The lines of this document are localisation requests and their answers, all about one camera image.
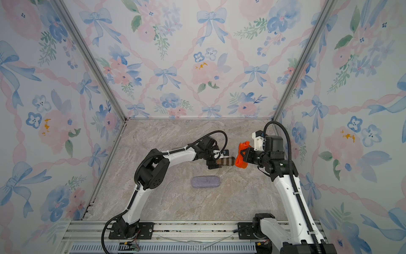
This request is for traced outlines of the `orange cleaning cloth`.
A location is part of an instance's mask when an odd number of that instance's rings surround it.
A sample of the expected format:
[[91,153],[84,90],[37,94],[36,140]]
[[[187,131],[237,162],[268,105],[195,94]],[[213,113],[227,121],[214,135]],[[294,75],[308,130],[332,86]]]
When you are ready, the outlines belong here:
[[251,148],[250,142],[246,141],[239,144],[239,150],[237,158],[235,159],[235,166],[238,168],[245,169],[248,166],[248,163],[244,161],[245,150]]

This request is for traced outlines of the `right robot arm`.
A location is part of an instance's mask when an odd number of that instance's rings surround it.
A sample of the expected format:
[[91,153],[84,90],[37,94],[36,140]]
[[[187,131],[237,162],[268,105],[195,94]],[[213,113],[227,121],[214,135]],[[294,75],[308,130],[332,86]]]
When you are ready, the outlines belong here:
[[239,148],[239,158],[263,169],[271,179],[282,198],[290,227],[286,231],[273,215],[259,213],[253,218],[255,236],[270,240],[282,254],[335,254],[336,248],[325,241],[306,206],[296,166],[285,157],[283,139],[262,131],[254,132],[252,139],[245,148]]

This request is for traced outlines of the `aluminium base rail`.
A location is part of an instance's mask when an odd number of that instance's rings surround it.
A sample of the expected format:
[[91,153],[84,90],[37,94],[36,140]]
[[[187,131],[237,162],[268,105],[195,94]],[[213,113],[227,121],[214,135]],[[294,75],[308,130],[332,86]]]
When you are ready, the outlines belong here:
[[154,221],[149,239],[109,239],[103,221],[70,223],[57,254],[102,254],[101,239],[111,254],[256,254],[259,240],[243,239],[240,221]]

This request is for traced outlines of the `plaid eyeglass case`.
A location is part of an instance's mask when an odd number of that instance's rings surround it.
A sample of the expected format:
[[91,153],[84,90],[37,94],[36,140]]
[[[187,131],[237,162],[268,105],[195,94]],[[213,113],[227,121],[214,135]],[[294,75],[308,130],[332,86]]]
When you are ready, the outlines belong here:
[[224,157],[218,159],[216,163],[220,166],[234,166],[235,161],[236,161],[235,157]]

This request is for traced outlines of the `corner aluminium post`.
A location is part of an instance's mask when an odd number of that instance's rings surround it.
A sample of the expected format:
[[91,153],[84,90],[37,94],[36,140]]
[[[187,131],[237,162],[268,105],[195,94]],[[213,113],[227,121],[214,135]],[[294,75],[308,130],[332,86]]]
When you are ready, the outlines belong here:
[[320,15],[318,19],[316,20],[316,24],[311,31],[310,37],[307,41],[307,44],[305,45],[302,54],[300,55],[300,58],[298,59],[298,65],[297,68],[295,69],[294,73],[292,74],[292,77],[290,81],[288,82],[284,93],[282,94],[281,101],[278,104],[278,107],[273,115],[273,120],[278,120],[279,117],[282,115],[282,112],[284,110],[284,107],[286,103],[288,102],[290,95],[292,91],[294,90],[297,81],[299,80],[299,76],[301,75],[302,71],[305,69],[306,64],[308,63],[308,59],[310,58],[311,54],[313,53],[313,50],[315,48],[315,44],[320,38],[322,34],[322,30],[325,28],[328,19],[332,15],[332,11],[336,5],[336,1],[334,0],[327,0],[321,9]]
[[85,42],[84,37],[81,35],[79,28],[73,20],[71,14],[69,13],[66,5],[63,1],[50,1],[50,3],[55,9],[56,13],[60,16],[62,23],[66,26],[66,29],[68,30],[70,35],[78,44],[78,49],[81,55],[84,57],[86,64],[89,66],[90,70],[99,82],[102,90],[106,94],[107,98],[110,100],[113,108],[118,113],[119,118],[123,122],[126,122],[126,116],[124,115],[123,110],[121,109],[116,97],[114,96],[112,89],[106,82],[102,71],[98,67],[96,59],[92,55],[88,45]]

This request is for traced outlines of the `purple fabric eyeglass case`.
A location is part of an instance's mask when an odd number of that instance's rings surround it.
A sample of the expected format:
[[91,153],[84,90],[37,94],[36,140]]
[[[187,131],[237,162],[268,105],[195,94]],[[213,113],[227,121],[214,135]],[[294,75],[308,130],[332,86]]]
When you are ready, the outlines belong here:
[[191,180],[193,188],[214,188],[219,187],[221,179],[218,176],[197,176]]

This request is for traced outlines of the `left corner aluminium post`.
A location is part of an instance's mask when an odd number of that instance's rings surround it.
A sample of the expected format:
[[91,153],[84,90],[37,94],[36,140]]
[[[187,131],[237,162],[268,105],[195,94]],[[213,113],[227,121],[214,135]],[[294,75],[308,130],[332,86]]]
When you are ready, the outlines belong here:
[[62,23],[66,26],[66,29],[68,30],[70,35],[78,44],[78,49],[81,55],[84,57],[86,64],[89,66],[90,70],[99,82],[102,90],[106,94],[107,98],[110,100],[113,108],[118,113],[119,118],[123,122],[126,122],[126,116],[124,115],[123,110],[121,109],[116,97],[114,96],[112,89],[106,82],[102,71],[98,67],[96,59],[92,55],[88,45],[85,42],[84,37],[81,35],[79,28],[73,20],[71,14],[69,13],[66,5],[63,1],[50,1],[50,3],[55,9],[56,13],[60,16]]

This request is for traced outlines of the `right corner aluminium post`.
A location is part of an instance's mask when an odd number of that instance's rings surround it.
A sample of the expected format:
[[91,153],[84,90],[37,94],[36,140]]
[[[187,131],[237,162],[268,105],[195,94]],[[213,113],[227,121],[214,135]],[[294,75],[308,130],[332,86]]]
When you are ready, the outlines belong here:
[[328,19],[332,15],[332,11],[336,5],[336,1],[334,0],[327,0],[321,9],[320,15],[318,19],[316,20],[316,24],[311,31],[310,37],[307,41],[307,44],[305,45],[302,54],[300,55],[300,58],[298,59],[298,65],[297,68],[295,69],[294,73],[292,74],[292,77],[290,81],[288,82],[284,93],[282,94],[281,101],[278,104],[278,107],[273,115],[273,120],[278,120],[279,117],[282,115],[282,112],[284,110],[284,107],[286,103],[288,102],[290,95],[292,91],[294,90],[297,81],[299,80],[299,76],[301,75],[302,71],[305,69],[306,64],[308,63],[308,59],[310,58],[311,54],[313,53],[313,50],[315,48],[315,44],[320,38],[322,34],[322,30],[325,28]]

